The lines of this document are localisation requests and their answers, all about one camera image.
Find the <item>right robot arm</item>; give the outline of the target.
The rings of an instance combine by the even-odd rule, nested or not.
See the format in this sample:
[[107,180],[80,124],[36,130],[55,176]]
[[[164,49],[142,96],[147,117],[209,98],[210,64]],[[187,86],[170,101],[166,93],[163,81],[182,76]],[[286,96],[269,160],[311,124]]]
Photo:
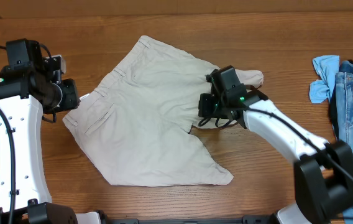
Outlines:
[[295,202],[271,215],[243,223],[330,223],[353,207],[353,153],[343,141],[330,143],[292,121],[233,66],[206,75],[211,91],[199,99],[200,126],[210,119],[235,121],[258,134],[293,165]]

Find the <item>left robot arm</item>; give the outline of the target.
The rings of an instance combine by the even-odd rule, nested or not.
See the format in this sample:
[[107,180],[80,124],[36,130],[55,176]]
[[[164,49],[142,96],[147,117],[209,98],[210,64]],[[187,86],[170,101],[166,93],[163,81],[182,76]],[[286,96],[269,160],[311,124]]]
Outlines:
[[105,223],[100,211],[75,213],[53,203],[45,180],[41,124],[80,104],[74,80],[62,78],[64,59],[44,57],[46,46],[35,40],[2,49],[8,64],[0,71],[0,223]]

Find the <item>beige shorts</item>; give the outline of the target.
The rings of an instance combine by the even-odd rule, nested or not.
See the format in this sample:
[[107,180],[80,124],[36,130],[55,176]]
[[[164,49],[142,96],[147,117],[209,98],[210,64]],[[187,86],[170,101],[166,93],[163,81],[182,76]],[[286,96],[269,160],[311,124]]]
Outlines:
[[111,185],[227,185],[232,174],[190,133],[215,69],[143,35],[63,122]]

